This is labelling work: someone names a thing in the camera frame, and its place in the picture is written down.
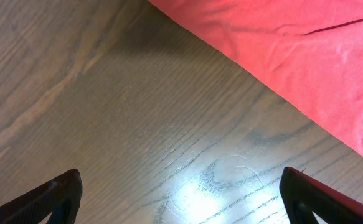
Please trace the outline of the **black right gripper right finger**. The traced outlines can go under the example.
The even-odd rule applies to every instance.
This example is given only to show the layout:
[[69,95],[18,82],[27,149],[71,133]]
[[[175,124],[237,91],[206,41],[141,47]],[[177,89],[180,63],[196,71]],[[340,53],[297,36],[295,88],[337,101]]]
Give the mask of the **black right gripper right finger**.
[[285,167],[280,194],[291,223],[363,223],[363,204],[316,179]]

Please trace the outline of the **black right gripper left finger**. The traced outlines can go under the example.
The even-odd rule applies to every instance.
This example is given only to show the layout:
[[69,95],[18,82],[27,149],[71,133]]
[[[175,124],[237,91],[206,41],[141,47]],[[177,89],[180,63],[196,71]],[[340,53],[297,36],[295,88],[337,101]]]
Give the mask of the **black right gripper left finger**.
[[71,169],[0,206],[0,223],[74,224],[83,194],[82,180]]

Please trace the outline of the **red t-shirt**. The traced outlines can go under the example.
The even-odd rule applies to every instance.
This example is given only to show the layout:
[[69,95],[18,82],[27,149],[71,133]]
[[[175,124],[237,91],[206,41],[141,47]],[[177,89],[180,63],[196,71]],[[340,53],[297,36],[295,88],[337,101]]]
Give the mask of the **red t-shirt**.
[[152,0],[363,156],[363,0]]

